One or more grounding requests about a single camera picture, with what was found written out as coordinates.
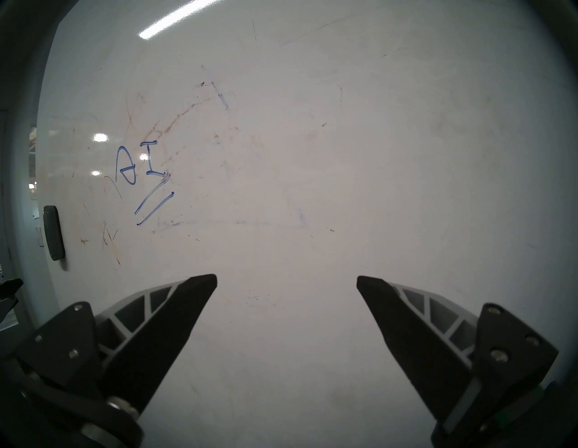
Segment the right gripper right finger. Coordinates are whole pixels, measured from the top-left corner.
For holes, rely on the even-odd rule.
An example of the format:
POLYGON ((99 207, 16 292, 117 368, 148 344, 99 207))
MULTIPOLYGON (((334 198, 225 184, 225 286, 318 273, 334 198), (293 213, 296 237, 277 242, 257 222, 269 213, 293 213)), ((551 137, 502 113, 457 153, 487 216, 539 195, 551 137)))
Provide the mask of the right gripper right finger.
POLYGON ((368 276, 357 290, 436 421, 433 447, 490 447, 544 397, 559 351, 495 302, 478 315, 444 296, 368 276))

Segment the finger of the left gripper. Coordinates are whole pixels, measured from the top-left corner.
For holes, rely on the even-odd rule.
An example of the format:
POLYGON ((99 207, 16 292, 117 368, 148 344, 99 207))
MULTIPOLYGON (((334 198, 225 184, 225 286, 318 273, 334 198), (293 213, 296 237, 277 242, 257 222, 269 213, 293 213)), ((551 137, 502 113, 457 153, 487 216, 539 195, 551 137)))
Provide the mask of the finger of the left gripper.
POLYGON ((0 291, 0 318, 5 319, 8 313, 18 304, 16 293, 23 286, 21 278, 6 280, 1 283, 0 291))

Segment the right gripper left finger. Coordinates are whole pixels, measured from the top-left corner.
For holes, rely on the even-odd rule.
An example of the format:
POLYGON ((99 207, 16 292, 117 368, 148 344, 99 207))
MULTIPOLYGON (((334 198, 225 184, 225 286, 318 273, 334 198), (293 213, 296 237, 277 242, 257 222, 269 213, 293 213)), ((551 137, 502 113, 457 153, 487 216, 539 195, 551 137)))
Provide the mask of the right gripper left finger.
POLYGON ((33 331, 13 351, 13 446, 140 447, 138 420, 216 288, 194 276, 98 315, 77 301, 33 331))

